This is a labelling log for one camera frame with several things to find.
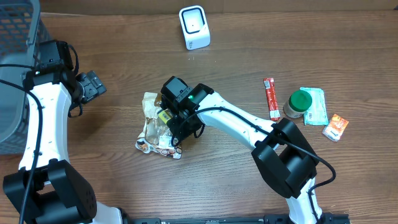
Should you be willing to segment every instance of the wooden tabletop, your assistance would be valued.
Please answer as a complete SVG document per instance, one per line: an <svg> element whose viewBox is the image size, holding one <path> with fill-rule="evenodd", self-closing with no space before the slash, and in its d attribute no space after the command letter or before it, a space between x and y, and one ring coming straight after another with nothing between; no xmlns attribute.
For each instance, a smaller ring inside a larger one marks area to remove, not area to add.
<svg viewBox="0 0 398 224"><path fill-rule="evenodd" d="M273 77L279 108L301 86L325 91L328 115L349 121L332 142L323 126L295 119L337 179L317 189L324 212L352 223L398 221L398 13L291 12L209 14L210 46L187 51L177 15L43 18L54 38L72 44L80 71L95 70L108 91L68 120L74 168L98 201L132 217L200 218L288 213L263 181L250 150L214 128L183 142L182 158L144 154L144 92L172 75L204 83L230 103L269 119L263 78ZM0 175L21 159L0 157ZM317 166L317 182L330 171ZM0 223L18 213L1 191Z"/></svg>

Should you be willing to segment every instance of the plastic basket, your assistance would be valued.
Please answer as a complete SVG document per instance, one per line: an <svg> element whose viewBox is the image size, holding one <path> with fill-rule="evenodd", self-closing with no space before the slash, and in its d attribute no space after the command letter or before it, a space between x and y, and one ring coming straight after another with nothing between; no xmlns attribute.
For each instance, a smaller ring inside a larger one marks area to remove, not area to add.
<svg viewBox="0 0 398 224"><path fill-rule="evenodd" d="M40 20L38 0L0 1L0 64L35 66L40 63L39 44L51 39ZM22 86L26 71L0 67L0 79ZM0 86L0 154L24 152L28 112L24 92Z"/></svg>

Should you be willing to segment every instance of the light blue packet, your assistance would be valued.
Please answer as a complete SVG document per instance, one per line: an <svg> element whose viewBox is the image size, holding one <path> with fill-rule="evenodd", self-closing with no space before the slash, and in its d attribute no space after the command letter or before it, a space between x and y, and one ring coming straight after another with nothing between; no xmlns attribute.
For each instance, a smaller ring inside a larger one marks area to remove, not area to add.
<svg viewBox="0 0 398 224"><path fill-rule="evenodd" d="M312 105L304 113L304 125L328 125L328 114L326 113L325 93L319 88L301 87L312 97Z"/></svg>

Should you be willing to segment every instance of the jar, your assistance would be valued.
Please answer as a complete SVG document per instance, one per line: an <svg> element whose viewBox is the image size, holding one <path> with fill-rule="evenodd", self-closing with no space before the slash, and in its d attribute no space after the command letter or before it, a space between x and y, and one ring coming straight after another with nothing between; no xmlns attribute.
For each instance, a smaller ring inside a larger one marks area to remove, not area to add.
<svg viewBox="0 0 398 224"><path fill-rule="evenodd" d="M312 97L309 93L303 90L295 91L286 101L284 105L284 112L291 118L301 117L312 104Z"/></svg>

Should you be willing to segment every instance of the red wrapper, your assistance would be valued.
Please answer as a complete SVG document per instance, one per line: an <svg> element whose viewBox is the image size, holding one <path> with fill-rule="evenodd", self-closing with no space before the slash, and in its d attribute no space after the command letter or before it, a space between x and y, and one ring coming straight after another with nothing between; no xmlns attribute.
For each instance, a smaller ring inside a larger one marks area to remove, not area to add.
<svg viewBox="0 0 398 224"><path fill-rule="evenodd" d="M266 87L269 117L271 121L277 121L280 118L278 102L276 101L274 78L263 79Z"/></svg>

